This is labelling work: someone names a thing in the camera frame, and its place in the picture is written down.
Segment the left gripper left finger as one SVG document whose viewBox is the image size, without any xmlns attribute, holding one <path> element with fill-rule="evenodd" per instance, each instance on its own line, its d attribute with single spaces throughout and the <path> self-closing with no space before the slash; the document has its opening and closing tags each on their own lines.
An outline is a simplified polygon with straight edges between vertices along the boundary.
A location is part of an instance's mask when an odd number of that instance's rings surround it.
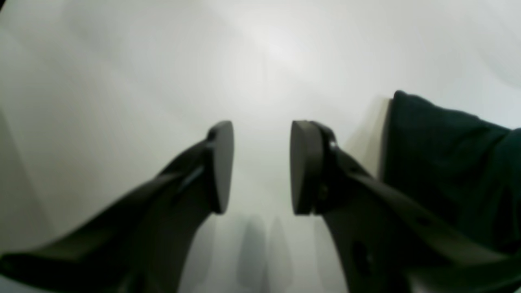
<svg viewBox="0 0 521 293">
<path fill-rule="evenodd" d="M 226 212 L 231 121 L 77 230 L 1 256 L 1 275 L 55 293 L 176 293 L 199 227 Z"/>
</svg>

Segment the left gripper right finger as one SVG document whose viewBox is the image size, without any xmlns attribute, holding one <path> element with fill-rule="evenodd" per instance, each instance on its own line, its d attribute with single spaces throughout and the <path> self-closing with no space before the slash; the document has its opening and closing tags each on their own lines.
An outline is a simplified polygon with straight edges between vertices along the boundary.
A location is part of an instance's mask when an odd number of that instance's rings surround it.
<svg viewBox="0 0 521 293">
<path fill-rule="evenodd" d="M 350 293 L 519 293 L 520 258 L 485 248 L 373 178 L 331 128 L 295 120 L 294 214 L 322 217 Z"/>
</svg>

